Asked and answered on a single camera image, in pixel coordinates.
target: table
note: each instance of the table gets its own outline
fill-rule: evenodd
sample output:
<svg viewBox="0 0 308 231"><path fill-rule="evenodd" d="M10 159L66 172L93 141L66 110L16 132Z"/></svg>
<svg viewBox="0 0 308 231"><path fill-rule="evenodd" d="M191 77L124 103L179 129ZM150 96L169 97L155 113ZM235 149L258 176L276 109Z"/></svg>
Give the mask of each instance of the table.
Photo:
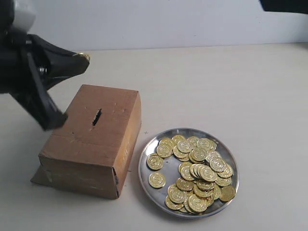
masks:
<svg viewBox="0 0 308 231"><path fill-rule="evenodd" d="M9 95L0 96L0 230L305 230L308 228L308 45L274 44L90 51L85 74L50 90L65 110L81 84L139 90L142 127L117 200L30 183L50 132ZM144 145L169 128L220 139L240 172L221 213L179 220L143 193L137 163Z"/></svg>

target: cardboard box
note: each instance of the cardboard box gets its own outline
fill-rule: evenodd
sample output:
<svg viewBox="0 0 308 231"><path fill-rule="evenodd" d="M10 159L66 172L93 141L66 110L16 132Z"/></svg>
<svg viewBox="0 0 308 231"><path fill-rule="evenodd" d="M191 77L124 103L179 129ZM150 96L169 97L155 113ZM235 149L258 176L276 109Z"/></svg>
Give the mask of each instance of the cardboard box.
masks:
<svg viewBox="0 0 308 231"><path fill-rule="evenodd" d="M44 145L31 181L118 198L141 126L138 91L82 85L66 112L68 120Z"/></svg>

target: metal plate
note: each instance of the metal plate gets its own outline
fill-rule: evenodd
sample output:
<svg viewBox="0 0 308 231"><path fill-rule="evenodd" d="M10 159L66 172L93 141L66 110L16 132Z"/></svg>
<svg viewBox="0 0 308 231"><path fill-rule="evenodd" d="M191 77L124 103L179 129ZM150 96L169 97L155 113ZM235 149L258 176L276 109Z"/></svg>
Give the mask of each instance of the metal plate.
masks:
<svg viewBox="0 0 308 231"><path fill-rule="evenodd" d="M221 154L221 157L229 165L231 165L231 167L233 168L234 175L232 176L232 186L236 189L236 192L237 192L237 189L239 187L239 173L237 171L237 165L236 165L235 159L234 159L233 155L231 154L231 152L228 150L228 148L222 142L220 142L218 139L216 139L215 137L211 136L210 134L208 134L204 131L200 131L200 130L196 130L196 129L192 129L192 128L174 128L174 129L164 131L164 132L158 134L157 136L155 136L145 146L145 148L144 148L144 150L143 150L143 152L140 156L138 173L139 173L141 185L142 185L145 193L162 210L164 210L165 212L167 212L169 214L175 215L177 217L181 217L181 218L205 218L205 217L209 217L211 215L214 215L214 214L220 212L221 210L226 208L231 203L232 200L228 201L226 203L223 203L218 199L213 203L212 206L207 208L206 211L203 212L202 214L187 214L187 213L182 213L180 211L173 211L173 210L170 210L166 207L165 198L167 196L167 189L168 189L170 184L175 183L177 178L180 177L180 174L179 174L179 171L178 171L178 166L182 162L179 161L174 155L172 155L168 158L165 158L163 168L158 170L158 172L163 173L166 177L165 186L161 189L154 189L150 186L150 184L148 182L148 178L149 178L149 175L151 173L153 173L154 171L149 169L147 164L146 164L147 156L155 152L156 147L158 145L158 142L162 138L166 138L166 137L172 138L176 134L183 135L185 138L188 138L190 136L206 137L206 138L209 138L209 139L213 140L214 142L216 142L216 144L217 144L216 150Z"/></svg>

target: coin slot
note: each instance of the coin slot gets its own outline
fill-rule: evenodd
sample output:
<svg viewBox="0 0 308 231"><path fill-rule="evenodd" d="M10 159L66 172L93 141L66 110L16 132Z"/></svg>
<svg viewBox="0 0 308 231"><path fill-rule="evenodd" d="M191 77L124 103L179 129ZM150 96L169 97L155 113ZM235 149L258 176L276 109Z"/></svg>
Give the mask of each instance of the coin slot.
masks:
<svg viewBox="0 0 308 231"><path fill-rule="evenodd" d="M102 109L100 108L100 109L98 109L96 116L95 116L94 120L92 121L93 126L95 126L97 124L97 121L99 120L101 115L102 115Z"/></svg>

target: white wall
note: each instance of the white wall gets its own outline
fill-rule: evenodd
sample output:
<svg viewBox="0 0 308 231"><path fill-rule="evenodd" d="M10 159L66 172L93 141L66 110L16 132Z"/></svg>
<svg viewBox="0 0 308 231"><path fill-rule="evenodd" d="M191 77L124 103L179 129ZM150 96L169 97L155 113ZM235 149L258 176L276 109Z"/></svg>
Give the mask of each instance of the white wall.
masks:
<svg viewBox="0 0 308 231"><path fill-rule="evenodd" d="M71 50L308 41L308 16L258 0L33 0L31 29Z"/></svg>

